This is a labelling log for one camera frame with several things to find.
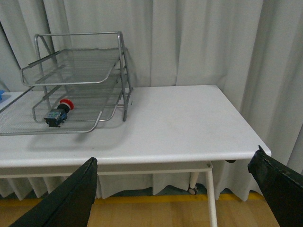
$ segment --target white curtain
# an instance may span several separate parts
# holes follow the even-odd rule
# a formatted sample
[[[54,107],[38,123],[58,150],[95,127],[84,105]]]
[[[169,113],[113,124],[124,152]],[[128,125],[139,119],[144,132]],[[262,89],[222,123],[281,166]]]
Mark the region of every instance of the white curtain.
[[[35,33],[121,30],[135,87],[216,84],[269,146],[273,157],[301,173],[302,13],[301,0],[1,1],[4,32],[0,48],[6,50],[9,64],[0,63],[0,78],[10,90],[25,89],[17,75],[18,64],[25,67],[36,59]],[[53,40],[54,49],[72,42],[76,40]],[[217,198],[224,188],[243,200],[250,190],[259,191],[248,173],[248,162],[214,162]],[[189,184],[189,174],[99,179],[98,196],[103,197],[150,186],[157,193],[169,184],[187,189]],[[28,185],[44,182],[35,187],[35,192],[42,188],[41,194],[61,180],[31,179]],[[10,181],[1,181],[1,195],[13,191],[8,189]],[[205,184],[204,176],[198,182]]]

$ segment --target metal frame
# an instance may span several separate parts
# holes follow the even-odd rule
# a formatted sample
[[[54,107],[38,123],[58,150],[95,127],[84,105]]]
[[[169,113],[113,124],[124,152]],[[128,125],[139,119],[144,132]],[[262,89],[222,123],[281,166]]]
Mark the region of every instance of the metal frame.
[[[24,168],[0,168],[0,178],[70,176],[78,166],[37,166]],[[217,214],[214,197],[212,162],[181,162],[147,163],[147,164],[115,164],[98,165],[98,175],[128,175],[128,174],[167,174],[191,172],[190,187],[196,185],[200,172],[205,172],[210,226],[217,227]]]
[[[130,80],[130,76],[129,76],[129,72],[128,72],[128,61],[126,58],[126,48],[125,48],[125,44],[124,44],[124,39],[123,39],[123,34],[122,31],[115,31],[115,32],[91,32],[91,33],[62,33],[62,34],[36,34],[34,37],[34,43],[35,43],[35,49],[36,49],[36,54],[37,54],[37,58],[41,59],[41,54],[40,54],[40,49],[39,49],[39,44],[38,44],[38,38],[41,38],[47,52],[49,54],[51,53],[51,50],[49,48],[49,46],[47,45],[47,42],[44,38],[44,36],[74,36],[74,35],[110,35],[110,34],[117,34],[117,41],[118,41],[118,49],[119,49],[119,62],[120,62],[120,78],[121,78],[121,83],[122,83],[122,96],[123,96],[123,102],[124,102],[124,115],[123,115],[123,121],[126,121],[127,118],[127,109],[128,109],[128,101],[130,98],[130,94],[133,90],[132,84],[131,84],[131,80]],[[123,78],[123,74],[124,74],[124,70],[126,70],[126,75],[127,75],[127,81],[124,81]],[[128,82],[128,86],[129,86],[129,92],[128,94],[126,94],[125,91],[125,83]]]
[[[46,42],[46,39],[45,37],[52,37],[52,36],[74,36],[74,35],[108,35],[108,34],[116,34],[116,38],[117,38],[117,48],[104,48],[104,49],[93,49],[93,48],[86,48],[86,49],[63,49],[63,50],[60,50],[60,51],[57,51],[57,52],[52,52],[52,49],[50,48],[50,46],[47,44]],[[41,58],[41,53],[40,53],[40,47],[39,47],[39,43],[38,43],[38,39],[41,39],[42,40],[42,43],[43,43],[43,46],[45,47],[45,49],[47,50],[48,52],[48,56],[46,57],[43,57]],[[121,31],[117,31],[117,32],[95,32],[95,33],[70,33],[70,34],[36,34],[35,37],[34,37],[34,43],[35,43],[35,49],[36,49],[36,55],[37,55],[37,58],[38,60],[29,64],[27,67],[21,69],[21,81],[24,85],[26,86],[30,86],[30,89],[27,90],[24,94],[26,94],[27,92],[29,92],[30,90],[32,90],[32,88],[34,87],[42,87],[43,88],[43,91],[44,91],[44,96],[42,97],[41,101],[39,101],[37,104],[35,104],[32,108],[32,113],[33,113],[33,121],[35,121],[36,123],[41,123],[37,120],[36,118],[36,113],[35,113],[35,108],[42,102],[42,101],[46,101],[46,107],[45,108],[48,108],[48,110],[50,111],[51,108],[53,107],[53,105],[51,104],[50,102],[50,96],[56,92],[56,90],[58,90],[61,86],[63,86],[63,88],[65,89],[66,91],[66,94],[69,93],[69,85],[88,85],[88,84],[101,84],[105,81],[107,81],[107,79],[109,78],[110,75],[117,75],[118,76],[118,80],[121,80],[121,83],[119,83],[119,87],[121,86],[121,92],[119,91],[118,93],[116,93],[116,97],[117,97],[117,101],[116,101],[116,104],[115,106],[111,105],[113,107],[113,112],[111,114],[111,116],[109,116],[109,118],[106,116],[106,119],[102,119],[101,118],[101,115],[103,113],[103,110],[101,110],[101,112],[99,113],[98,117],[96,118],[96,122],[94,124],[94,126],[90,129],[90,130],[64,130],[62,128],[62,131],[44,131],[44,132],[40,132],[40,131],[29,131],[29,132],[20,132],[20,133],[2,133],[1,135],[29,135],[29,134],[54,134],[54,133],[87,133],[87,132],[91,132],[93,131],[97,125],[98,125],[98,122],[101,121],[108,121],[112,118],[112,116],[114,115],[115,111],[117,108],[123,108],[124,109],[124,114],[123,114],[123,121],[126,121],[126,118],[127,118],[127,109],[128,109],[128,102],[129,102],[129,99],[130,99],[130,95],[131,95],[131,92],[133,90],[133,87],[132,87],[132,84],[131,84],[131,81],[130,81],[130,76],[129,76],[129,71],[128,71],[128,60],[127,60],[127,57],[126,57],[126,47],[125,47],[125,44],[124,44],[124,39],[123,39],[123,34]],[[61,74],[61,71],[57,71],[58,68],[60,68],[58,66],[58,60],[57,60],[57,56],[61,53],[63,53],[65,50],[71,50],[71,51],[74,51],[74,50],[77,50],[77,51],[82,51],[82,50],[85,50],[85,51],[90,51],[90,50],[100,50],[101,54],[102,54],[102,51],[105,50],[113,50],[114,51],[114,58],[112,57],[111,58],[111,61],[113,63],[113,65],[109,64],[110,67],[106,67],[104,68],[105,71],[104,72],[107,72],[106,74],[104,74],[105,78],[102,78],[100,81],[97,81],[97,82],[94,82],[94,81],[71,81],[71,82],[67,82],[67,81],[64,81],[63,80],[63,77],[62,77],[62,74]],[[51,70],[49,74],[47,74],[46,76],[44,76],[44,69],[43,69],[43,66],[42,66],[42,63],[46,60],[49,60],[51,59],[54,63],[54,72]],[[119,73],[115,73],[115,66],[117,64],[120,64],[120,67],[119,67]],[[28,79],[27,77],[25,76],[24,74],[24,71],[26,71],[27,69],[30,69],[32,67],[38,67],[38,72],[40,72],[42,78],[39,79],[38,81],[36,81],[36,83],[34,84],[31,84],[31,83],[28,83]],[[59,80],[58,82],[56,83],[40,83],[41,81],[43,81],[45,79],[45,77],[51,77],[53,74],[56,73],[56,76],[59,76]],[[126,91],[126,86],[128,84],[128,87],[129,87],[129,91],[127,92]],[[109,98],[113,98],[111,95],[108,96],[108,99],[107,101],[105,100],[104,102],[107,103]],[[121,99],[121,97],[123,97],[123,104],[119,104],[119,100]]]

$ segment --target blue object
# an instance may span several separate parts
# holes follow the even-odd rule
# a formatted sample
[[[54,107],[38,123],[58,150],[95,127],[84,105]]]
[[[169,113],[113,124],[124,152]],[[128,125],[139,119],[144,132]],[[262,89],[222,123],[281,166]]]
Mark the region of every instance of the blue object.
[[[5,92],[5,90],[0,90],[0,100],[2,100],[2,94]]]

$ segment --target table top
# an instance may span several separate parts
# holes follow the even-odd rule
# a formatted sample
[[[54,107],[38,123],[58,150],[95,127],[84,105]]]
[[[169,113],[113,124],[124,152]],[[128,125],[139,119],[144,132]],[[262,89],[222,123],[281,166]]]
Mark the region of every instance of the table top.
[[[258,145],[271,155],[215,85],[137,87],[122,113],[85,134],[0,136],[0,167],[250,159]]]

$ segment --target table leg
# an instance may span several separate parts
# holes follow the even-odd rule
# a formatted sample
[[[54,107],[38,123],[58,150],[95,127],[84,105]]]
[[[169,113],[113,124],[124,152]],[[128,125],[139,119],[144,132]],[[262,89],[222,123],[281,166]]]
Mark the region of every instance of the table leg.
[[[197,180],[198,180],[199,172],[192,172],[190,173],[190,182],[189,182],[189,189],[188,192],[192,195],[197,194]]]
[[[216,204],[214,199],[214,181],[213,181],[213,171],[206,172],[207,181],[207,196],[208,196],[208,212],[211,227],[218,227],[217,224],[217,214],[216,214]]]

